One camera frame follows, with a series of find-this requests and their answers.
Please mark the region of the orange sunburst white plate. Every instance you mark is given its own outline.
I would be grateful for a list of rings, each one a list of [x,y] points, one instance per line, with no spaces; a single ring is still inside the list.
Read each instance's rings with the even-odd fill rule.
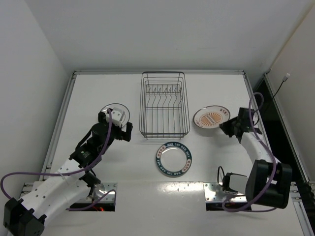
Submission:
[[[229,119],[230,111],[226,107],[211,105],[199,109],[193,116],[193,123],[199,128],[212,129]]]

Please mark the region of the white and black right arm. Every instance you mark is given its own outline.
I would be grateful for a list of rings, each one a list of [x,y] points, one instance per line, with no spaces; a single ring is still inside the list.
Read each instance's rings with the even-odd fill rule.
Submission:
[[[248,205],[286,208],[292,180],[292,168],[281,163],[262,140],[259,128],[253,126],[254,110],[240,108],[238,116],[220,124],[224,134],[236,137],[252,161],[249,176],[223,174],[222,190],[230,195],[244,193]]]

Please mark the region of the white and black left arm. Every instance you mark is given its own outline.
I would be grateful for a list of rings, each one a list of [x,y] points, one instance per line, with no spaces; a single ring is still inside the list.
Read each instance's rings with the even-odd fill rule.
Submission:
[[[13,236],[39,236],[45,227],[71,205],[92,194],[101,181],[91,172],[114,140],[131,140],[132,123],[124,110],[107,108],[75,151],[55,173],[20,199],[4,206],[3,225]]]

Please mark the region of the green rimmed white plate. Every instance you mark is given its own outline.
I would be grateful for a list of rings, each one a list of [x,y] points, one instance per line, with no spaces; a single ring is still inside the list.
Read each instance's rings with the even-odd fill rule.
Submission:
[[[191,167],[191,151],[182,143],[167,142],[161,145],[155,156],[157,169],[167,177],[181,177]]]

